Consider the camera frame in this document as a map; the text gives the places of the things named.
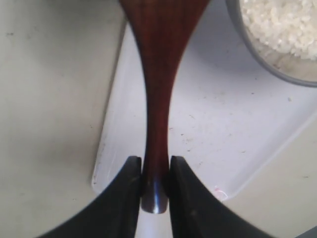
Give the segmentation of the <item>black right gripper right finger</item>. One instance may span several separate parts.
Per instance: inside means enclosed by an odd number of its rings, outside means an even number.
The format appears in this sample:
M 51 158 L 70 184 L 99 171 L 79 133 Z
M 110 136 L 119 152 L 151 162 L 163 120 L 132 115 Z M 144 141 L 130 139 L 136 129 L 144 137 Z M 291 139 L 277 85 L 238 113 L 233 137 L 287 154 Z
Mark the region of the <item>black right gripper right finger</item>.
M 180 156 L 173 156 L 170 161 L 169 210 L 172 234 L 175 238 L 270 236 L 215 198 Z

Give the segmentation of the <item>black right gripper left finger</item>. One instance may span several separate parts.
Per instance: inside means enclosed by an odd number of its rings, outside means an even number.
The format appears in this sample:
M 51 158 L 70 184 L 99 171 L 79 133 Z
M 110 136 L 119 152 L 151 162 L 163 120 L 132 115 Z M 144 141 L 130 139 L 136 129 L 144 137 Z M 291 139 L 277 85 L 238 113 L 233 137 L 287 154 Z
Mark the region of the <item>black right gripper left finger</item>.
M 109 186 L 42 238 L 133 238 L 139 216 L 141 158 L 130 156 Z

